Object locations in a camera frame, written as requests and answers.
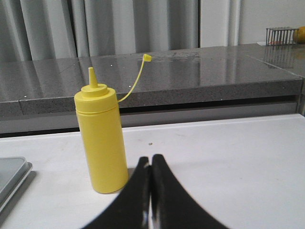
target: stainless steel tray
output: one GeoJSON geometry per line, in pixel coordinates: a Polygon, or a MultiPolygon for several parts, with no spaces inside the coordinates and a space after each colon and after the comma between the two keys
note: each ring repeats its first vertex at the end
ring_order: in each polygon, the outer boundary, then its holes
{"type": "Polygon", "coordinates": [[[0,213],[31,170],[24,157],[0,157],[0,213]]]}

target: yellow squeeze bottle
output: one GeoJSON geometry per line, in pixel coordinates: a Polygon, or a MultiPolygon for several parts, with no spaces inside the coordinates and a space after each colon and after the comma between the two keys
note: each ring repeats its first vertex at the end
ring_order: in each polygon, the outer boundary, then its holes
{"type": "Polygon", "coordinates": [[[138,78],[123,99],[118,101],[114,89],[97,82],[92,67],[89,68],[90,84],[74,96],[91,184],[99,193],[117,191],[128,181],[118,102],[127,98],[135,87],[144,61],[151,61],[151,56],[143,56],[138,78]]]}

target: white countertop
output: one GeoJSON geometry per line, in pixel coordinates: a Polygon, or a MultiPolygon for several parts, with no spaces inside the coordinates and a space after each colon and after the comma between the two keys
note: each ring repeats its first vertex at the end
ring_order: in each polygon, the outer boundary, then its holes
{"type": "MultiPolygon", "coordinates": [[[[305,228],[305,117],[129,127],[127,163],[163,154],[190,195],[232,229],[305,228]]],[[[79,132],[0,139],[33,171],[0,215],[5,229],[80,228],[117,194],[90,185],[79,132]]]]}

